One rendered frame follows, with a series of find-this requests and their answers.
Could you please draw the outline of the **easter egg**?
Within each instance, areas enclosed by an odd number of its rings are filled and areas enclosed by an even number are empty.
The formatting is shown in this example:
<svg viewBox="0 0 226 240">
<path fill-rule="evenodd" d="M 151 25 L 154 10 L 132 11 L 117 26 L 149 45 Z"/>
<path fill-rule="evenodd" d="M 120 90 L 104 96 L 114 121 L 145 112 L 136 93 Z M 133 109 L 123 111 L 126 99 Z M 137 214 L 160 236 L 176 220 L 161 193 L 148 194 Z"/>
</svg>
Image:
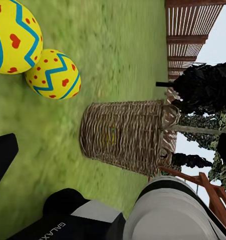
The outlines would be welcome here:
<svg viewBox="0 0 226 240">
<path fill-rule="evenodd" d="M 0 74 L 29 71 L 42 51 L 42 32 L 32 13 L 17 0 L 0 0 Z"/>
<path fill-rule="evenodd" d="M 74 97 L 81 88 L 80 74 L 73 62 L 56 49 L 44 49 L 37 64 L 25 72 L 28 85 L 51 99 Z"/>
</svg>

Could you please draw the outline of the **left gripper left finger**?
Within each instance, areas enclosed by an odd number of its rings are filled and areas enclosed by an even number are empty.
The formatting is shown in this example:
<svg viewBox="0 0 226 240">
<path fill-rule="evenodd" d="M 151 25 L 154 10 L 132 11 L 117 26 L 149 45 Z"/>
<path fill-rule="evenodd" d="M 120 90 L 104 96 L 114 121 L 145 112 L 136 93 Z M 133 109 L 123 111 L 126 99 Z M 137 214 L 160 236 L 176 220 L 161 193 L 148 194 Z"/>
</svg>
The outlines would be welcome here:
<svg viewBox="0 0 226 240">
<path fill-rule="evenodd" d="M 0 136 L 0 181 L 18 152 L 18 142 L 14 133 Z"/>
</svg>

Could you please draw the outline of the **wicker basket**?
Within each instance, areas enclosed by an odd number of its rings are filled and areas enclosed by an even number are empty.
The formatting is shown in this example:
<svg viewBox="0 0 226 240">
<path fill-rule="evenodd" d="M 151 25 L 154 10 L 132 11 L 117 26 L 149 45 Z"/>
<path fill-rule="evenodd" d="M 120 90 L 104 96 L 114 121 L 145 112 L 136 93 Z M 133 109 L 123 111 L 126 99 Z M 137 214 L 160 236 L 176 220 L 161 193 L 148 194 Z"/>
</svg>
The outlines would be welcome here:
<svg viewBox="0 0 226 240">
<path fill-rule="evenodd" d="M 164 124 L 165 112 L 173 119 Z M 171 165 L 162 133 L 179 122 L 180 110 L 161 100 L 92 103 L 84 112 L 80 142 L 86 159 L 98 160 L 151 178 Z M 161 151 L 166 157 L 161 158 Z"/>
</svg>

